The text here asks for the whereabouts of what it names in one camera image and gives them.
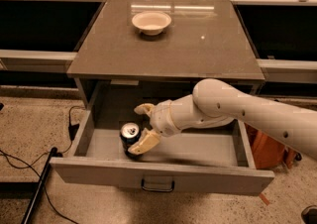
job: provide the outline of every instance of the cabinet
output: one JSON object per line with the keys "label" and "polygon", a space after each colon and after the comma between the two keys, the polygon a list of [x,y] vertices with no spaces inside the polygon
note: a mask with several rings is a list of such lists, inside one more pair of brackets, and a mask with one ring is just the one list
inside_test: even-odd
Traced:
{"label": "cabinet", "polygon": [[[161,10],[172,24],[147,37],[133,15]],[[259,195],[273,179],[256,170],[244,124],[188,130],[162,139],[131,160],[119,131],[128,121],[149,127],[134,113],[191,92],[215,77],[254,91],[264,75],[229,0],[108,0],[83,42],[68,75],[87,111],[69,156],[51,164],[66,182],[106,184],[150,191],[196,191]]]}

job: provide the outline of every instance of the can lid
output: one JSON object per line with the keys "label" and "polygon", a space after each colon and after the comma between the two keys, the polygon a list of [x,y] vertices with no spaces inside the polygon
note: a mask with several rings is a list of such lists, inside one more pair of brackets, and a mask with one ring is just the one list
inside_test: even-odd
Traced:
{"label": "can lid", "polygon": [[127,139],[136,137],[139,134],[139,126],[135,123],[125,124],[121,128],[121,135]]}

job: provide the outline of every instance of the terrazzo floor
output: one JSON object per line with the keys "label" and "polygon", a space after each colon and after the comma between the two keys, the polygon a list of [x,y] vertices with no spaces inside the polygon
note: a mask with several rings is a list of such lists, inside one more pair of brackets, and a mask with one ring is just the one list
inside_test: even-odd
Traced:
{"label": "terrazzo floor", "polygon": [[[68,112],[83,107],[73,89],[0,87],[0,149],[31,163],[42,153],[69,147]],[[73,109],[71,121],[78,123],[83,110]],[[34,168],[41,171],[46,158]],[[11,168],[0,157],[0,181],[35,181],[29,169]],[[259,197],[204,194],[150,193],[112,186],[68,184],[52,170],[46,184],[54,207],[82,224],[99,223],[303,223],[301,211],[317,203],[317,162],[303,160],[287,170],[274,169],[275,179]],[[27,199],[0,198],[0,223],[20,223]],[[43,195],[32,223],[70,223],[58,216]]]}

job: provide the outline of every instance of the drawer handle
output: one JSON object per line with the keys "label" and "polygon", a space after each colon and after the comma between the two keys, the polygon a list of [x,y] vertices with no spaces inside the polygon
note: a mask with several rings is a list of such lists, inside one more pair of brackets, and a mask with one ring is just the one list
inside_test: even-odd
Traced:
{"label": "drawer handle", "polygon": [[146,187],[145,187],[145,180],[142,179],[142,180],[141,180],[141,188],[142,188],[142,190],[144,190],[144,191],[149,191],[149,192],[172,192],[172,191],[174,191],[174,188],[175,188],[175,182],[172,181],[172,182],[171,182],[171,186],[170,186],[170,188],[168,188],[168,189],[146,188]]}

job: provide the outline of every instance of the power cord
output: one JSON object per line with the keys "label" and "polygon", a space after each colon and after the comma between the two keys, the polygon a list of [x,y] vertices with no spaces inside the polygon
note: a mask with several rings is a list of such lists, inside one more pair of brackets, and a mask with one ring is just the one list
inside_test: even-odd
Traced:
{"label": "power cord", "polygon": [[[3,107],[4,107],[4,105],[3,105],[2,103],[0,103],[0,110],[2,110]],[[74,140],[74,138],[75,138],[75,135],[76,135],[76,133],[77,133],[77,130],[78,130],[78,128],[79,128],[79,124],[71,125],[71,110],[72,110],[72,109],[75,109],[75,108],[77,108],[77,109],[84,109],[84,107],[81,107],[81,106],[72,106],[72,107],[69,109],[69,112],[68,112],[68,133],[69,133],[69,138],[70,138],[70,145],[69,145],[69,147],[68,147],[65,151],[59,152],[60,155],[66,153],[66,152],[71,148],[72,142],[73,142],[73,140]],[[33,168],[33,165],[34,165],[36,162],[38,162],[44,155],[48,155],[49,153],[50,153],[50,152],[44,152],[44,153],[41,154],[39,157],[37,157],[31,164],[28,164],[28,163],[26,163],[25,161],[23,161],[22,159],[17,158],[17,157],[14,157],[14,156],[12,156],[12,155],[9,155],[9,154],[5,153],[4,151],[2,151],[2,150],[0,149],[0,156],[3,156],[3,157],[7,160],[8,164],[9,164],[12,168],[16,168],[16,169],[30,168],[40,179],[41,179],[41,176],[40,176],[39,173]],[[11,159],[14,159],[14,160],[17,160],[17,161],[19,161],[19,162],[21,162],[21,163],[23,163],[25,166],[24,166],[24,167],[19,167],[19,166],[16,166],[16,165],[12,164],[11,161],[10,161],[10,158],[11,158]],[[70,221],[70,222],[72,222],[72,223],[79,224],[78,222],[76,222],[76,221],[74,221],[74,220],[72,220],[72,219],[66,217],[65,215],[61,214],[61,213],[53,206],[53,204],[52,204],[52,202],[51,202],[51,199],[50,199],[50,197],[49,197],[49,195],[48,195],[47,188],[46,188],[45,185],[44,185],[44,191],[45,191],[45,194],[46,194],[46,196],[47,196],[47,199],[48,199],[48,202],[49,202],[51,208],[53,209],[53,211],[54,211],[58,216],[60,216],[60,217],[63,218],[63,219],[66,219],[66,220],[68,220],[68,221]]]}
{"label": "power cord", "polygon": [[[9,154],[3,152],[1,149],[0,149],[0,153],[1,153],[2,156],[5,157],[5,159],[7,160],[8,164],[9,164],[12,168],[17,168],[17,169],[30,168],[39,178],[41,178],[40,174],[39,174],[31,165],[29,165],[28,163],[26,163],[26,162],[23,161],[22,159],[17,158],[17,157],[14,157],[14,156],[12,156],[12,155],[9,155]],[[33,164],[34,164],[35,162],[37,162],[37,161],[38,161],[43,155],[45,155],[45,154],[47,154],[47,153],[42,154],[39,158],[37,158],[37,159],[33,162]],[[25,166],[24,166],[24,167],[18,167],[18,166],[16,166],[16,165],[13,165],[13,164],[11,163],[11,161],[10,161],[9,158],[12,158],[12,159],[14,159],[14,160],[17,160],[17,161],[23,163]],[[63,218],[63,219],[66,219],[66,220],[68,220],[68,221],[70,221],[70,222],[72,222],[72,223],[79,224],[78,222],[76,222],[76,221],[74,221],[74,220],[72,220],[72,219],[66,217],[65,215],[63,215],[63,214],[61,214],[59,211],[57,211],[57,209],[53,206],[53,204],[52,204],[52,202],[51,202],[51,199],[50,199],[50,197],[49,197],[49,195],[48,195],[47,188],[46,188],[45,185],[44,185],[44,191],[45,191],[45,193],[46,193],[46,196],[47,196],[47,199],[48,199],[48,202],[49,202],[51,208],[54,210],[54,212],[55,212],[58,216],[60,216],[60,217]]]}
{"label": "power cord", "polygon": [[68,112],[68,134],[69,134],[69,138],[71,141],[73,141],[75,139],[76,133],[79,129],[79,124],[74,124],[74,125],[71,124],[71,111],[73,109],[85,109],[85,108],[81,107],[81,106],[72,106],[69,109],[69,112]]}

